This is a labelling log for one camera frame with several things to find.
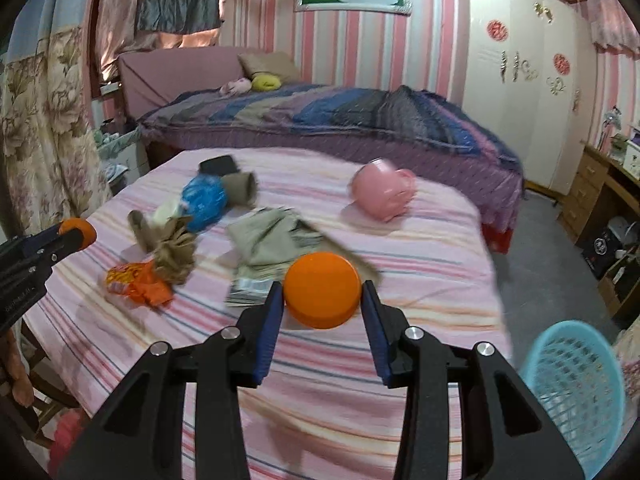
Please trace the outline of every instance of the wardrobe door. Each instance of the wardrobe door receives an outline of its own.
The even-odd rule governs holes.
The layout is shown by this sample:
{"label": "wardrobe door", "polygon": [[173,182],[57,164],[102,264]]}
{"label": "wardrobe door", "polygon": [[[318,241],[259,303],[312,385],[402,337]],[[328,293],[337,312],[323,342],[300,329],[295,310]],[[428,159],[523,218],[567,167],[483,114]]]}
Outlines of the wardrobe door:
{"label": "wardrobe door", "polygon": [[591,26],[583,17],[575,16],[574,95],[569,116],[568,135],[551,182],[551,189],[568,194],[582,158],[582,140],[587,140],[596,93],[596,48],[591,41]]}
{"label": "wardrobe door", "polygon": [[488,26],[490,22],[495,25],[499,25],[499,22],[510,31],[510,0],[469,2],[469,51],[462,109],[473,120],[502,137],[501,124],[508,106],[508,82],[511,80],[508,67],[502,76],[502,56],[509,55],[513,40],[510,33],[506,37],[504,34],[500,35],[498,27],[494,27],[492,38]]}
{"label": "wardrobe door", "polygon": [[505,85],[507,92],[502,121],[496,132],[523,163],[529,154],[538,116],[542,81],[540,68],[545,47],[544,23],[534,9],[537,1],[509,0],[511,45]]}
{"label": "wardrobe door", "polygon": [[544,51],[541,63],[542,91],[536,126],[527,157],[525,178],[543,187],[551,185],[567,138],[569,113],[574,95],[575,11],[559,0],[543,0],[550,15],[544,21]]}

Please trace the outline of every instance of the blue plastic basket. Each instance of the blue plastic basket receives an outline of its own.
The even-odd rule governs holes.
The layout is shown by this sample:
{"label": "blue plastic basket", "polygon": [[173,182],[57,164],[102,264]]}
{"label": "blue plastic basket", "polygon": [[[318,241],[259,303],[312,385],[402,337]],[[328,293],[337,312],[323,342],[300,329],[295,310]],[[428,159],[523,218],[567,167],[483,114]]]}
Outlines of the blue plastic basket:
{"label": "blue plastic basket", "polygon": [[557,323],[536,339],[520,376],[591,480],[616,449],[625,409],[622,372],[609,343],[586,323]]}

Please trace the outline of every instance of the striped tablecloth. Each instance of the striped tablecloth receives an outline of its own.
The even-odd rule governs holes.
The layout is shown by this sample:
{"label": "striped tablecloth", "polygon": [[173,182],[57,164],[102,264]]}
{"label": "striped tablecloth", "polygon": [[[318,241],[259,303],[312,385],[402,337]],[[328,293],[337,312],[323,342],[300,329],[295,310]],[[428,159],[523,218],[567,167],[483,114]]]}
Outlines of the striped tablecloth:
{"label": "striped tablecloth", "polygon": [[[49,293],[26,316],[89,413],[151,343],[198,343],[239,315],[224,307],[237,261],[225,227],[244,211],[230,211],[198,237],[196,269],[165,308],[132,306],[103,286],[110,267],[144,258],[127,225],[129,211],[152,212],[180,194],[200,161],[229,152],[240,168],[257,173],[259,206],[295,208],[369,260],[383,276],[382,301],[402,308],[410,323],[449,344],[488,340],[510,355],[479,214],[457,191],[420,180],[410,212],[380,224],[351,204],[347,187],[356,164],[305,150],[197,150],[176,156],[95,212],[89,220],[97,242],[54,268]],[[281,330],[263,386],[239,396],[252,478],[390,479],[404,393],[387,390],[378,379],[359,314],[334,330]],[[460,412],[453,387],[450,398],[449,469],[451,478],[459,478]],[[190,389],[183,436],[187,480],[194,478],[193,410]]]}

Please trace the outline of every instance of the pink striped wallpaper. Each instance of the pink striped wallpaper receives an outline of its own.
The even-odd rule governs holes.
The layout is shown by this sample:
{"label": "pink striped wallpaper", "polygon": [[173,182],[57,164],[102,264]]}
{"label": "pink striped wallpaper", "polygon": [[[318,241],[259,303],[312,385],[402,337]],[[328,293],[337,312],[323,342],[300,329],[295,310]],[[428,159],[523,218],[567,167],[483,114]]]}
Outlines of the pink striped wallpaper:
{"label": "pink striped wallpaper", "polygon": [[[589,19],[587,3],[574,5],[576,12]],[[598,52],[596,97],[589,142],[597,144],[604,114],[617,106],[622,112],[622,132],[629,133],[629,123],[640,120],[640,56],[613,48],[594,45]]]}
{"label": "pink striped wallpaper", "polygon": [[462,103],[468,0],[412,0],[410,16],[359,10],[294,12],[294,0],[227,0],[220,44],[287,52],[306,81],[395,89]]}

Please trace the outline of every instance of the orange bottle cap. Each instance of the orange bottle cap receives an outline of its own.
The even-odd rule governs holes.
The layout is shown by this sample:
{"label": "orange bottle cap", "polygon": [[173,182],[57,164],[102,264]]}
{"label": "orange bottle cap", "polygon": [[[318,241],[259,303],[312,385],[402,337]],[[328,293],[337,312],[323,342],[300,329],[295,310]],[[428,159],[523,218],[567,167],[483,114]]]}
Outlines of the orange bottle cap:
{"label": "orange bottle cap", "polygon": [[306,254],[284,277],[284,299],[291,315],[313,328],[335,328],[360,304],[360,277],[343,257],[333,253]]}

